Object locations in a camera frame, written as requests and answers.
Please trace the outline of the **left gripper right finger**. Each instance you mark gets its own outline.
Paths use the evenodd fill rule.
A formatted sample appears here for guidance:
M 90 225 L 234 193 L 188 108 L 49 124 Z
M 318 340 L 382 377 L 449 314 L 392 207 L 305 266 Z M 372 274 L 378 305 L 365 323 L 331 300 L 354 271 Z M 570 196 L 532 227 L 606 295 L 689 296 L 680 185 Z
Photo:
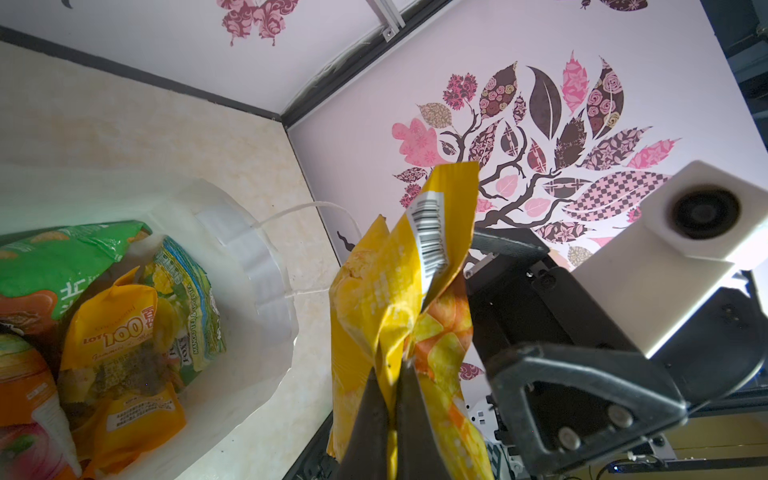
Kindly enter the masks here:
M 395 406 L 398 480 L 449 480 L 426 409 L 418 372 L 403 362 Z

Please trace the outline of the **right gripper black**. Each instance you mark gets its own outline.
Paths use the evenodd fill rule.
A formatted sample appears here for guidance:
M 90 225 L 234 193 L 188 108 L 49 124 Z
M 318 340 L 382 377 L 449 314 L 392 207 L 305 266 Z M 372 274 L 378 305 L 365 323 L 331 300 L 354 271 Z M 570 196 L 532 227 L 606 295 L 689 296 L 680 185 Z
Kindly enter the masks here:
M 476 227 L 471 248 L 515 267 L 549 256 L 529 228 Z M 767 364 L 767 319 L 738 289 L 718 289 L 652 361 L 553 263 L 487 265 L 467 289 L 494 435 L 533 476 L 629 450 L 683 424 L 687 402 L 694 414 L 743 408 L 741 389 Z

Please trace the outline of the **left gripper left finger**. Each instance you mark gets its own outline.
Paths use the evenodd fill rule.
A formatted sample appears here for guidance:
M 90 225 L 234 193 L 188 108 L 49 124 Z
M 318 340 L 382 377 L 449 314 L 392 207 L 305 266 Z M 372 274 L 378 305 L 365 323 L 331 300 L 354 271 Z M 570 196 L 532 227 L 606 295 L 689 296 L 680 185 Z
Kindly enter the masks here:
M 336 480 L 388 478 L 389 411 L 376 373 L 371 369 L 345 455 L 333 476 Z

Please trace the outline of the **yellow snack bag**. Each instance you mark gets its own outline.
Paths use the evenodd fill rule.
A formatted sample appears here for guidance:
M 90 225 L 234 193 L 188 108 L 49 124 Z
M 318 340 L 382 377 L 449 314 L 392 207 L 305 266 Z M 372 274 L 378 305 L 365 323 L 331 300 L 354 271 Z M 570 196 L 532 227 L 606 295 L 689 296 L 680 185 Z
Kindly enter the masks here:
M 463 267 L 478 185 L 476 163 L 435 167 L 396 224 L 372 222 L 330 286 L 327 451 L 338 466 L 374 369 L 389 411 L 387 479 L 397 479 L 397 385 L 411 361 L 450 479 L 492 477 L 485 441 L 460 408 L 459 372 L 473 339 Z

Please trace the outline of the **white patterned paper bag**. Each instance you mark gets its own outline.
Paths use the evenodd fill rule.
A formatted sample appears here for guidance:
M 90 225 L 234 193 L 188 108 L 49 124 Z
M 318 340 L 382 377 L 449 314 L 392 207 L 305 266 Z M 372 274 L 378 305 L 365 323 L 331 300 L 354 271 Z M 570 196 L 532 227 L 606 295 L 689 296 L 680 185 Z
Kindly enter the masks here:
M 125 479 L 174 479 L 266 403 L 290 370 L 299 332 L 292 286 L 262 221 L 198 178 L 142 169 L 1 167 L 1 231 L 140 220 L 151 230 L 134 259 L 164 237 L 206 271 L 226 352 L 182 393 L 186 427 L 142 455 Z

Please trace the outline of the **yellow mango candy bag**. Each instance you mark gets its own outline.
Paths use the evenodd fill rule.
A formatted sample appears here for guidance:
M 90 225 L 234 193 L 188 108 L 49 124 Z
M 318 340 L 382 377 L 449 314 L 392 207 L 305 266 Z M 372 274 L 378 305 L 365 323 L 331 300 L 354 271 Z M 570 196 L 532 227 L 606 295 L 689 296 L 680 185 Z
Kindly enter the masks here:
M 63 342 L 57 387 L 85 479 L 119 473 L 186 425 L 166 365 L 170 326 L 136 274 L 85 301 Z

